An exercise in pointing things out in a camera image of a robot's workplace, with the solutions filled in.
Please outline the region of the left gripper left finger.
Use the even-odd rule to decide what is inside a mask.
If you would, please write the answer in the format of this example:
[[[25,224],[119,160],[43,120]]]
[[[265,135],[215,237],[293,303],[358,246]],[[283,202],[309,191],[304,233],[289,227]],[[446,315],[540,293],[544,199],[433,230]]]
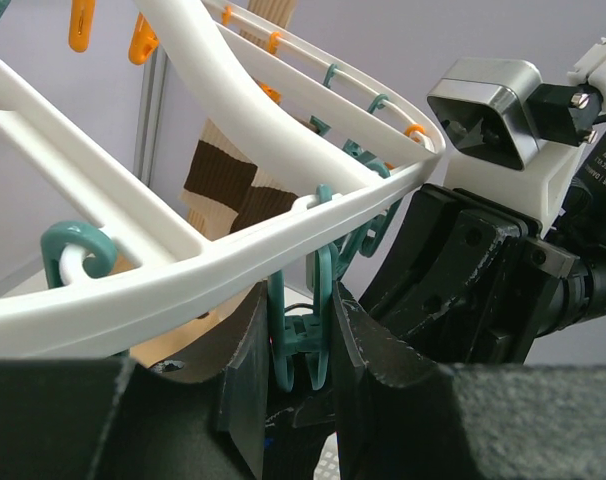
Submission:
[[[0,360],[0,479],[258,479],[267,287],[162,367]]]

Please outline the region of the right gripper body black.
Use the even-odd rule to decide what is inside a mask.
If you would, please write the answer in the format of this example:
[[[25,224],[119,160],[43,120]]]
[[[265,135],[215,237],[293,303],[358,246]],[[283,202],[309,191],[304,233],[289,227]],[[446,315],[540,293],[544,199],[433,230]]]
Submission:
[[[568,250],[538,238],[520,256],[487,329],[489,363],[522,363],[535,339],[570,325],[583,309],[583,266]]]

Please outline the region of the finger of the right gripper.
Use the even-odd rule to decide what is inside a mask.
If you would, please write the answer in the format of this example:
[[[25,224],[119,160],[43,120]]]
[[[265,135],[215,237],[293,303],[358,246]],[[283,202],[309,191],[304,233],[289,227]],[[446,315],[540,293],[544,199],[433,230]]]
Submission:
[[[427,184],[359,303],[394,335],[417,335],[463,298],[497,257],[503,218]]]
[[[502,293],[474,289],[408,293],[399,305],[402,339],[431,360],[468,363],[502,299]]]

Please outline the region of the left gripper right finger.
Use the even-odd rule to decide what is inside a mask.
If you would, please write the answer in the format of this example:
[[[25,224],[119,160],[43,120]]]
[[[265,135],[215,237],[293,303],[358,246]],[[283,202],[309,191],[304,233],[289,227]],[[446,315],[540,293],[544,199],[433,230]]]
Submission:
[[[606,479],[606,365],[443,365],[341,284],[331,376],[345,479]]]

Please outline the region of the teal clothes peg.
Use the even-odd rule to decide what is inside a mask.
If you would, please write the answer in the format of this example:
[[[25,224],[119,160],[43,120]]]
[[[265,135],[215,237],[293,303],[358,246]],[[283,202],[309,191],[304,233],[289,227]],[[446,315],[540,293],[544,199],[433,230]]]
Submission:
[[[326,382],[330,357],[334,263],[338,248],[329,243],[312,253],[313,302],[285,305],[284,277],[277,271],[267,279],[267,322],[276,383],[285,392],[294,387],[294,358],[305,359],[311,387]]]

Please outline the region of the white round clip hanger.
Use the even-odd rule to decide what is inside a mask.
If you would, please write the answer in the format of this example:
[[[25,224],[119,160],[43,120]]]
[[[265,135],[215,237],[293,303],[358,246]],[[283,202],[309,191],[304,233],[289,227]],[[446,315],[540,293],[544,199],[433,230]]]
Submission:
[[[166,202],[0,59],[0,132],[85,216],[120,274],[65,241],[60,286],[0,298],[0,358],[110,356],[225,305],[420,186],[446,144],[412,103],[288,31],[292,1],[142,1],[132,58],[163,47],[207,119]],[[337,64],[393,127],[284,62]]]

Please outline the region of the brown cream striped sock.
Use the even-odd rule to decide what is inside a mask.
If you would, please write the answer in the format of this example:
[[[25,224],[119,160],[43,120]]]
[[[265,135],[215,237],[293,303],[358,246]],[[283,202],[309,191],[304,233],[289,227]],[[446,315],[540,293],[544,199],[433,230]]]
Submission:
[[[208,119],[180,199],[187,221],[209,240],[290,210],[297,196],[260,170]]]

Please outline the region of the black blue sport sock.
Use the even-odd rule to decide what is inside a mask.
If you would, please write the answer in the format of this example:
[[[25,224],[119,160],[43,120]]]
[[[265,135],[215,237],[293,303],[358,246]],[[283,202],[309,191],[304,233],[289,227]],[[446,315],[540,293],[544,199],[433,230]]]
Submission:
[[[268,394],[263,479],[312,479],[335,432],[333,390]]]

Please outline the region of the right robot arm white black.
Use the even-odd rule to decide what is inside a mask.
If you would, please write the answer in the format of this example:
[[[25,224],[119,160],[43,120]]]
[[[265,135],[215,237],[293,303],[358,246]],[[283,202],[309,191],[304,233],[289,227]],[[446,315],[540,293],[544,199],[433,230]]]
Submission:
[[[397,338],[442,363],[521,363],[533,341],[606,316],[606,131],[549,232],[462,189],[412,197],[360,298]]]

